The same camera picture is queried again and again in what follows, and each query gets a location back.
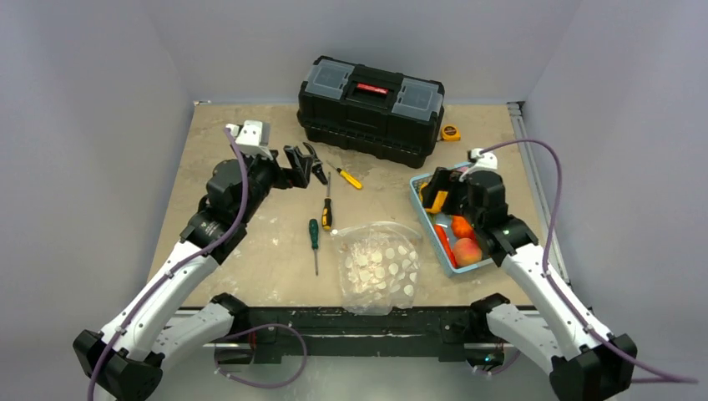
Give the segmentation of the clear zip top bag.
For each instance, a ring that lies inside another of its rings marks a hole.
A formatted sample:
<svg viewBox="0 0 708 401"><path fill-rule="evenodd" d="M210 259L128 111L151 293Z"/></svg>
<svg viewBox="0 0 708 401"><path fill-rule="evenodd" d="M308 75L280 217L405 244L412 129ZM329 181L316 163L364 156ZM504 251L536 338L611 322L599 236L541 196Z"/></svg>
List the clear zip top bag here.
<svg viewBox="0 0 708 401"><path fill-rule="evenodd" d="M413 307L420 278L422 236L392 221L334 230L342 307L364 316L384 316Z"/></svg>

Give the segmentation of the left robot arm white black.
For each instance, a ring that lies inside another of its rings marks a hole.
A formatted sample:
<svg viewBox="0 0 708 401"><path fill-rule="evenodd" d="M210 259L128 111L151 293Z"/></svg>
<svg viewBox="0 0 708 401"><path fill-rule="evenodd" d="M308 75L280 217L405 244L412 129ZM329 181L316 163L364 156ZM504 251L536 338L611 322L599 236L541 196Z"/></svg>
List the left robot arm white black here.
<svg viewBox="0 0 708 401"><path fill-rule="evenodd" d="M221 338L255 342L250 309L226 293L181 323L169 320L244 239L250 218L271 190L306 188L320 172L311 145L283 151L286 168L274 150L237 145L234 158L213 169L196 213L158 272L104 327L75 338L73 349L89 379L88 399L145 400L190 351Z"/></svg>

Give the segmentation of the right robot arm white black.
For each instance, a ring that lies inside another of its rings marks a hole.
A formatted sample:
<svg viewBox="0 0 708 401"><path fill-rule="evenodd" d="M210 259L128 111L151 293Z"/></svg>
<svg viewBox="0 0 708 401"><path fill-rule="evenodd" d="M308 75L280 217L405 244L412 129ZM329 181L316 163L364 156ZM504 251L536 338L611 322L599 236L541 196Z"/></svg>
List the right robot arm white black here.
<svg viewBox="0 0 708 401"><path fill-rule="evenodd" d="M514 305L501 303L471 314L471 334L513 344L548 374L560 400L606 400L628 389L634 366L627 357L637 354L634 341L614 335L555 270L543 265L538 238L508 211L502 177L486 168L438 167L421 189L422 206L435 206L440 193L445 194L442 213L470 222L483 253L519 285L543 318L528 320Z"/></svg>

